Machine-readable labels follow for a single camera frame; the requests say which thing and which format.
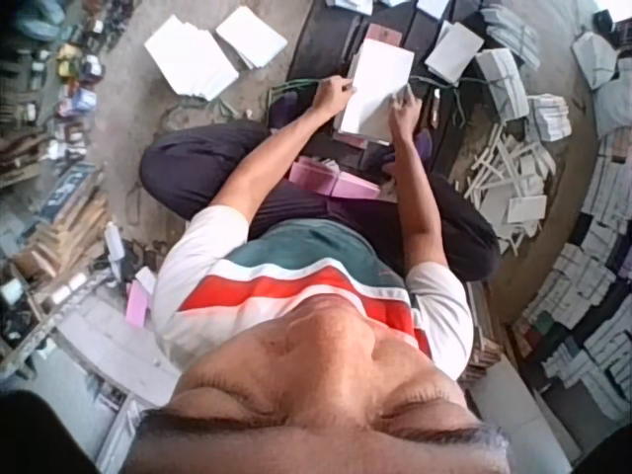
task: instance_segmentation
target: striped t-shirt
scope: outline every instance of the striped t-shirt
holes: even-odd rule
[[[404,281],[360,235],[329,220],[288,220],[247,237],[239,211],[211,206],[165,260],[152,320],[159,346],[179,368],[316,294],[346,298],[453,379],[465,368],[473,324],[463,285],[448,268],[420,264]]]

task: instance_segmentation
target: hand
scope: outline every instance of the hand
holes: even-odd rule
[[[389,125],[393,139],[410,140],[422,113],[422,100],[413,94],[410,84],[400,94],[393,95]]]
[[[318,91],[316,91],[312,110],[321,115],[323,121],[327,121],[342,112],[356,91],[352,87],[352,82],[352,79],[345,79],[341,76],[322,80],[318,86]]]

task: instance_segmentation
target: t-shirt sleeve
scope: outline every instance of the t-shirt sleeve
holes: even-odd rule
[[[463,284],[447,267],[428,262],[410,270],[406,285],[434,364],[456,380],[467,366],[474,340]]]
[[[200,211],[169,252],[158,274],[151,316],[160,331],[219,259],[246,243],[248,221],[238,210],[213,205]]]

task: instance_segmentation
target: red stripe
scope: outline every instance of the red stripe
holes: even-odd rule
[[[419,350],[426,356],[433,358],[431,345],[428,342],[428,336],[426,336],[426,332],[422,331],[421,329],[415,328],[415,339],[417,340],[417,344],[419,344]]]
[[[211,306],[241,306],[248,299],[255,297],[287,299],[316,284],[326,284],[355,294],[369,318],[411,336],[414,334],[413,318],[408,304],[404,301],[364,296],[356,291],[342,272],[333,267],[325,267],[309,276],[289,280],[258,276],[250,281],[235,281],[222,276],[207,276],[185,300],[180,311]]]

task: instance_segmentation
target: eyebrow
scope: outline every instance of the eyebrow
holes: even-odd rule
[[[222,418],[189,418],[166,409],[145,412],[137,430],[137,439],[156,435],[227,435],[252,431],[262,431],[282,427],[285,419],[230,420]],[[379,430],[405,441],[441,446],[480,446],[492,450],[507,450],[509,438],[494,425],[480,424],[475,427],[449,431],[418,429]]]

